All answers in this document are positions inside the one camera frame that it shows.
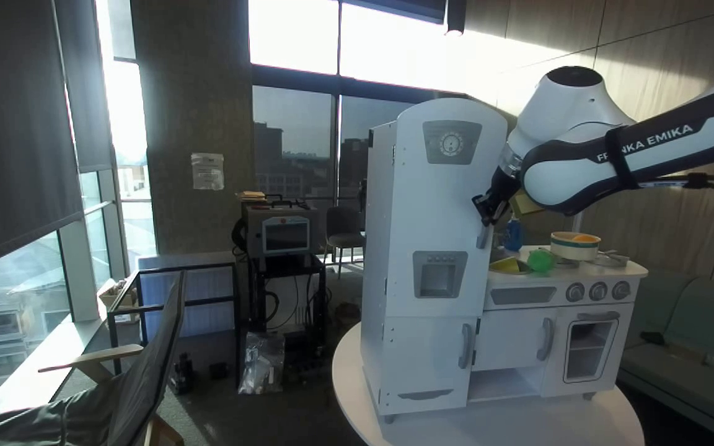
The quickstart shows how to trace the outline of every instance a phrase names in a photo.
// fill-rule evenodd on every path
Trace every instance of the floor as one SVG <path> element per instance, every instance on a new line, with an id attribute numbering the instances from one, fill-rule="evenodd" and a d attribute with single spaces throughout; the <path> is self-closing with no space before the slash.
<path id="1" fill-rule="evenodd" d="M 360 272 L 330 274 L 330 309 L 360 305 Z M 360 446 L 361 440 L 340 418 L 330 378 L 315 372 L 298 373 L 274 394 L 237 394 L 233 338 L 181 338 L 179 351 L 193 356 L 196 382 L 188 392 L 166 392 L 160 414 L 179 426 L 188 446 Z M 714 435 L 644 395 L 629 399 L 651 446 L 707 443 Z"/>

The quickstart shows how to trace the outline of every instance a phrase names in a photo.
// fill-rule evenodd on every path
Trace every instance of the chair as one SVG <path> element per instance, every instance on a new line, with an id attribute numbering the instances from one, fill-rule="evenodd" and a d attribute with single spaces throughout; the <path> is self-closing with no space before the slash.
<path id="1" fill-rule="evenodd" d="M 365 248 L 365 220 L 361 213 L 357 208 L 330 208 L 328 211 L 328 248 L 333 255 L 333 263 L 338 267 L 338 272 L 341 272 L 341 265 L 346 265 L 341 259 L 344 250 L 361 250 Z"/>
<path id="2" fill-rule="evenodd" d="M 116 346 L 111 351 L 81 353 L 72 364 L 97 378 L 95 388 L 60 399 L 47 407 L 0 414 L 0 443 L 78 443 L 78 446 L 129 446 L 137 440 L 183 443 L 170 426 L 155 417 L 166 388 L 166 364 L 175 346 L 183 298 L 181 280 L 170 286 L 164 305 L 164 324 L 155 338 L 119 376 L 101 373 L 100 360 L 137 353 L 139 346 Z"/>

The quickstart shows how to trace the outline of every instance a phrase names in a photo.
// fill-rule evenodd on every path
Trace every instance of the round white table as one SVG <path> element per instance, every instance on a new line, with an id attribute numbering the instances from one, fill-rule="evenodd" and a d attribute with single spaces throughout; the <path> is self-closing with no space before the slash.
<path id="1" fill-rule="evenodd" d="M 338 404 L 360 439 L 369 446 L 642 446 L 642 426 L 619 388 L 593 399 L 507 399 L 468 404 L 454 412 L 401 414 L 380 420 L 361 372 L 360 324 L 338 343 L 333 356 Z"/>

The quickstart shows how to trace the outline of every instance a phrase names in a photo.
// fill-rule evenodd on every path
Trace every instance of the toy refrigerator door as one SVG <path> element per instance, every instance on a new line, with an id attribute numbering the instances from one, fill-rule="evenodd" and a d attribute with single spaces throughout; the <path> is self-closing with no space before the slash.
<path id="1" fill-rule="evenodd" d="M 381 417 L 465 407 L 473 316 L 400 316 L 385 330 Z"/>

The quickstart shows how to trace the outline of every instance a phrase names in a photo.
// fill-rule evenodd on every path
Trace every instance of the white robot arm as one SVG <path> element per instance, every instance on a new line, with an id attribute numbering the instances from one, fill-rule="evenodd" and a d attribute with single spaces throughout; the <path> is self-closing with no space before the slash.
<path id="1" fill-rule="evenodd" d="M 538 205 L 573 215 L 665 172 L 714 164 L 714 89 L 631 124 L 585 66 L 553 68 L 507 135 L 492 182 L 473 202 L 485 226 L 522 189 Z"/>

